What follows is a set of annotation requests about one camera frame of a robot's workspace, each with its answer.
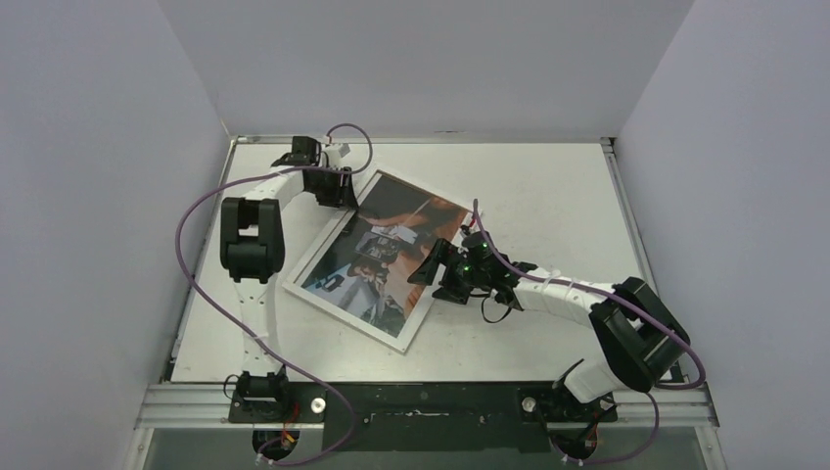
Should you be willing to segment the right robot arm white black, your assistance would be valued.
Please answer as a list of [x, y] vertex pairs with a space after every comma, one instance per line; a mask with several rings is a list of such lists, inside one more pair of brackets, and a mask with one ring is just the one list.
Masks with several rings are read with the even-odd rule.
[[568, 420], [610, 392], [651, 391], [690, 349], [688, 334], [644, 280], [577, 281], [509, 260], [481, 231], [467, 233], [460, 245], [436, 240], [408, 281], [437, 283], [437, 300], [463, 305], [480, 291], [509, 310], [547, 312], [592, 331], [599, 354], [578, 359], [554, 384], [553, 405]]

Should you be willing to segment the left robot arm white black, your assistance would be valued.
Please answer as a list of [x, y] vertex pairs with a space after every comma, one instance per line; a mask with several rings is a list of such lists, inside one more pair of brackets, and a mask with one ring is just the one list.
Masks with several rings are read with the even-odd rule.
[[271, 355], [278, 348], [273, 294], [287, 252], [282, 211], [302, 193], [313, 195], [322, 207], [356, 208], [350, 169], [342, 164], [348, 152], [347, 144], [296, 136], [291, 150], [253, 189], [220, 205], [220, 263], [248, 328], [234, 402], [267, 421], [284, 419], [294, 404], [286, 366]]

